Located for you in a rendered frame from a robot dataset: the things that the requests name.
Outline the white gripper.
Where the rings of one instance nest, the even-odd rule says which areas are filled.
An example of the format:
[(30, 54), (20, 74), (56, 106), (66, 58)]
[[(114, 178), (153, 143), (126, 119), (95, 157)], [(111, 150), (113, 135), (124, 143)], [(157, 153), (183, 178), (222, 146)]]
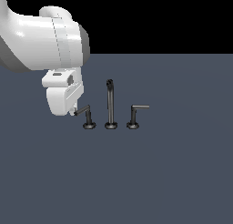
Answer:
[(50, 111), (55, 116), (74, 116), (77, 100), (84, 93), (81, 68), (49, 70), (42, 78), (46, 88), (46, 99)]

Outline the dark metal faucet spout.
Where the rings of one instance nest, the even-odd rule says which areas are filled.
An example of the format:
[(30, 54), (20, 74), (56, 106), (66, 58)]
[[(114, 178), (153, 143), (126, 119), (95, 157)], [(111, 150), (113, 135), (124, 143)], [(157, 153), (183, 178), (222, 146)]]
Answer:
[(112, 79), (106, 81), (107, 86), (107, 109), (108, 121), (105, 123), (106, 129), (116, 129), (117, 122), (114, 121), (114, 83)]

